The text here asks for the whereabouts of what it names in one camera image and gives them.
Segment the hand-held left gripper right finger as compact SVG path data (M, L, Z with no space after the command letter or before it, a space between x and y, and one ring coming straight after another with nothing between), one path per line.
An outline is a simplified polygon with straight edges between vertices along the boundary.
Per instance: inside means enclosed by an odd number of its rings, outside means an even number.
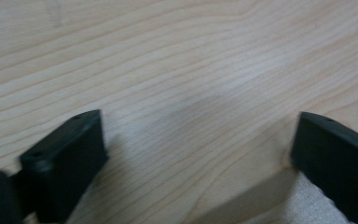
M358 224L358 133L310 112L299 114L291 162Z

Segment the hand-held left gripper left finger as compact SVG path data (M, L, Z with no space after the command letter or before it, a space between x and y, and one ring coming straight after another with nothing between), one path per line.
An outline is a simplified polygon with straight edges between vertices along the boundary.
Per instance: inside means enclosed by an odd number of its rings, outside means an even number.
M20 155L29 208L42 223L64 223L107 161L101 112L68 119Z

